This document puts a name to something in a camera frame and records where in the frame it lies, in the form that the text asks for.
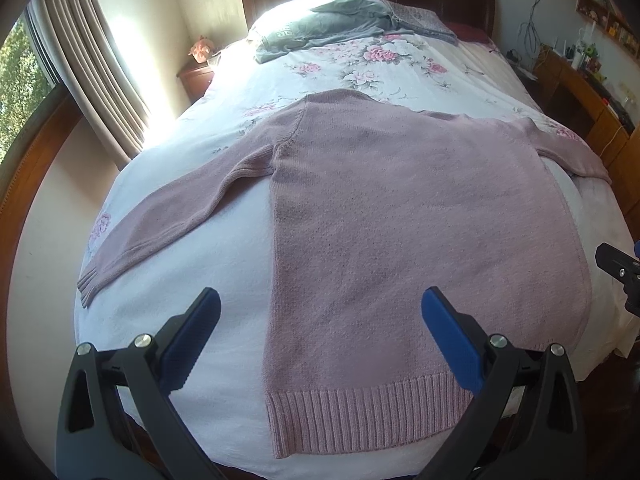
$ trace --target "red pillow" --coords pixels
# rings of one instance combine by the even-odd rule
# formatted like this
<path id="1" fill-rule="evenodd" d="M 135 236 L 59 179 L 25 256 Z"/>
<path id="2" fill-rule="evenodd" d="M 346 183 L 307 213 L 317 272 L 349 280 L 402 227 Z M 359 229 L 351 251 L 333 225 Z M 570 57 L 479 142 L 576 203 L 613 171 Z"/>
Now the red pillow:
<path id="1" fill-rule="evenodd" d="M 469 41 L 471 43 L 491 43 L 491 38 L 487 33 L 480 29 L 465 25 L 464 23 L 444 22 L 460 41 Z"/>

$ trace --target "tree foliage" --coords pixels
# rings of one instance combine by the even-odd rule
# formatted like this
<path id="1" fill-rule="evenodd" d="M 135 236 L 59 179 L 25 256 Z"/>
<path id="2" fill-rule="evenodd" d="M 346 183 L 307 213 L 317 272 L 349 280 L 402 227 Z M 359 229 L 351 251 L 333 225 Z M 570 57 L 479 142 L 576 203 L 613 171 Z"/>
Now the tree foliage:
<path id="1" fill-rule="evenodd" d="M 0 162 L 50 90 L 20 19 L 0 48 Z"/>

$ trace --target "ribbed hem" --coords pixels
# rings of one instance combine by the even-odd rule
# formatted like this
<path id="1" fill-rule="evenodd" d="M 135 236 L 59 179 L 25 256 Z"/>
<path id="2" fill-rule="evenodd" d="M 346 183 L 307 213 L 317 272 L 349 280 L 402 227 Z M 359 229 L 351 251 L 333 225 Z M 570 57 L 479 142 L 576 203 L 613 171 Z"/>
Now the ribbed hem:
<path id="1" fill-rule="evenodd" d="M 268 392 L 273 454 L 403 446 L 452 428 L 471 399 L 450 372 L 373 388 Z"/>
<path id="2" fill-rule="evenodd" d="M 94 297 L 95 277 L 98 271 L 95 267 L 85 269 L 84 274 L 78 280 L 78 290 L 80 291 L 80 303 L 83 307 L 88 307 Z"/>

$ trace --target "beige curtain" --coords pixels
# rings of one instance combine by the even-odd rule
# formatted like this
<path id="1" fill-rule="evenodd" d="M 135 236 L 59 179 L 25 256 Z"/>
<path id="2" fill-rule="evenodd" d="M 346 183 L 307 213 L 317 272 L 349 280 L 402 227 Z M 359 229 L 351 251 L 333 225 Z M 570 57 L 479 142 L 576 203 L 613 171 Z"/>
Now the beige curtain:
<path id="1" fill-rule="evenodd" d="M 116 165 L 141 150 L 144 101 L 118 61 L 96 0 L 32 0 L 28 12 L 47 54 Z"/>

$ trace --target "white bed sheet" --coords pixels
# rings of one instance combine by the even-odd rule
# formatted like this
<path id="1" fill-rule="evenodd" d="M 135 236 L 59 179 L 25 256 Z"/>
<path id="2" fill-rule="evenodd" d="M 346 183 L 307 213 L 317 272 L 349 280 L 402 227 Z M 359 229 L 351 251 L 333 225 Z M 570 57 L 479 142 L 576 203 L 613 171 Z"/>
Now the white bed sheet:
<path id="1" fill-rule="evenodd" d="M 545 130 L 570 132 L 544 117 L 508 64 L 480 44 L 459 47 L 419 36 L 367 38 L 298 51 L 257 65 L 245 42 L 223 53 L 207 94 L 178 120 L 174 134 L 145 150 L 117 177 L 94 226 L 84 264 L 110 229 L 146 195 L 207 162 L 257 120 L 307 93 L 355 88 L 413 110 L 472 117 L 532 117 Z M 615 348 L 626 354 L 639 321 L 624 310 L 622 286 L 596 268 L 601 242 L 632 254 L 633 244 L 610 187 L 567 175 L 545 159 L 567 200 L 590 263 L 593 304 L 572 353 L 579 380 Z M 98 349 L 126 346 L 157 331 L 204 286 L 220 292 L 223 313 L 185 387 L 171 395 L 180 416 L 216 462 L 269 479 L 374 480 L 416 474 L 448 431 L 409 446 L 375 452 L 273 458 L 262 391 L 262 355 L 271 294 L 269 180 L 236 187 L 196 230 L 101 291 L 83 310 L 76 337 Z M 130 397 L 122 393 L 137 417 Z"/>

